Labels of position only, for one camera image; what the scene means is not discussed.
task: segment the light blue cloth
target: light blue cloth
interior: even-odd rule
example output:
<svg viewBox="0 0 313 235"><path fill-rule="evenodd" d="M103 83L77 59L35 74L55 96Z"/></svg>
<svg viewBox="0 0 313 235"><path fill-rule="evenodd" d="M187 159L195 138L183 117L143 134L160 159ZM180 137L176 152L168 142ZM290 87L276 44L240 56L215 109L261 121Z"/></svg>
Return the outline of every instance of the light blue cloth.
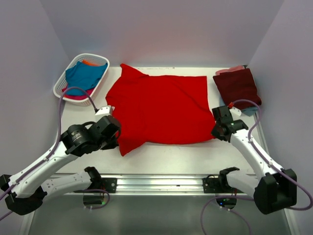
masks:
<svg viewBox="0 0 313 235"><path fill-rule="evenodd" d="M220 96L220 106L224 106L225 103L222 99L222 97ZM257 107L249 107L249 108L245 108L245 109L242 109L241 112L247 116L252 116L254 115L256 112L258 111L258 108Z"/></svg>
<svg viewBox="0 0 313 235"><path fill-rule="evenodd" d="M68 83L67 88L79 87L84 91L95 88L101 79L103 73L107 69L108 64L102 66L90 66L82 62L65 71L65 79ZM84 95L80 90L70 90L68 95Z"/></svg>

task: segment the maroon folded cloth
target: maroon folded cloth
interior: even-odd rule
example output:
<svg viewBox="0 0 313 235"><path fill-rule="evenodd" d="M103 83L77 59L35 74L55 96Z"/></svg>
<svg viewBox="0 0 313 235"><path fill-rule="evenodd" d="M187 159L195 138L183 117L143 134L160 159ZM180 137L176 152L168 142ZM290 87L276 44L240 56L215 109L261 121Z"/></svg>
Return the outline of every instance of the maroon folded cloth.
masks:
<svg viewBox="0 0 313 235"><path fill-rule="evenodd" d="M221 97L226 105L238 99L248 99L258 105L262 104L250 69L223 72L213 77ZM251 107L250 103L240 102L234 105L238 109Z"/></svg>

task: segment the red fabric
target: red fabric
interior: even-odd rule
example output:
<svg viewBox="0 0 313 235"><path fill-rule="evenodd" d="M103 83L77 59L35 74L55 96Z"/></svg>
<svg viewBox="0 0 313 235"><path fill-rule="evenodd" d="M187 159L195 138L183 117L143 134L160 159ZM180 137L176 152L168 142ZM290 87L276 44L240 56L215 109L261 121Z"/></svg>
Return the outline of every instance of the red fabric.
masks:
<svg viewBox="0 0 313 235"><path fill-rule="evenodd" d="M257 88L250 69L223 72L214 76L213 79L226 105L238 99L248 99L258 105L262 104L260 97L257 95ZM242 110L253 105L247 102L240 102L234 106Z"/></svg>
<svg viewBox="0 0 313 235"><path fill-rule="evenodd" d="M121 67L122 75L106 100L122 125L122 156L145 142L188 144L213 138L215 121L205 76L149 76L125 64Z"/></svg>
<svg viewBox="0 0 313 235"><path fill-rule="evenodd" d="M82 63L86 64L86 65L90 65L90 66L99 66L93 63L88 62L87 60L83 60ZM93 92L94 88L87 90L87 94L91 95L91 93ZM66 94L64 97L69 98L69 99L75 99L75 100L83 100L86 99L87 96L86 95L68 95Z"/></svg>

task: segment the metal frame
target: metal frame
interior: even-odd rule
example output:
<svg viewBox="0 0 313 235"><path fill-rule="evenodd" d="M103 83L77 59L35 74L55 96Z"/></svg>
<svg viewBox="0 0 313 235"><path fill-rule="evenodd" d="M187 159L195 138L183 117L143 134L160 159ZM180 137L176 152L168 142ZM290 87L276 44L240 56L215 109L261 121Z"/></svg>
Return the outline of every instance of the metal frame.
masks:
<svg viewBox="0 0 313 235"><path fill-rule="evenodd" d="M261 124L257 126L260 145L268 153L264 133ZM55 174L51 178L59 178L69 174ZM148 174L101 174L102 178L117 178L117 188L114 195L169 195L169 196L184 196L184 195L215 195L214 193L203 192L202 178L207 175L148 175ZM219 193L219 195L229 195L229 193ZM285 215L292 235L299 235L294 212L285 209ZM19 235L28 235L33 220L34 212L24 216Z"/></svg>

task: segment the white table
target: white table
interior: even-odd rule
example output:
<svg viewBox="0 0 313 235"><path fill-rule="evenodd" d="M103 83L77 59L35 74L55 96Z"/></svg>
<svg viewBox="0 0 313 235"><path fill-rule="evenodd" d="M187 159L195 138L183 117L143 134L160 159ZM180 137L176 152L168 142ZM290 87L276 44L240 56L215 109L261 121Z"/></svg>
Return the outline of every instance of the white table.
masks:
<svg viewBox="0 0 313 235"><path fill-rule="evenodd" d="M215 71L223 68L154 67L137 69L149 75L206 75L209 107L212 109L219 106L219 92L213 81L213 75ZM120 75L120 67L109 68L106 81L95 99L98 108L107 105L105 96ZM249 127L255 122L254 117L245 115L242 115L241 119ZM92 106L80 107L66 103L62 116L62 131L73 124L93 120L94 110ZM260 142L256 129L252 134ZM95 166L101 174L217 174L220 170L231 166L236 166L247 174L254 173L235 147L220 140L188 145L145 143L125 157L120 155L118 148L97 151L69 163L61 168L58 173L76 173L87 166Z"/></svg>

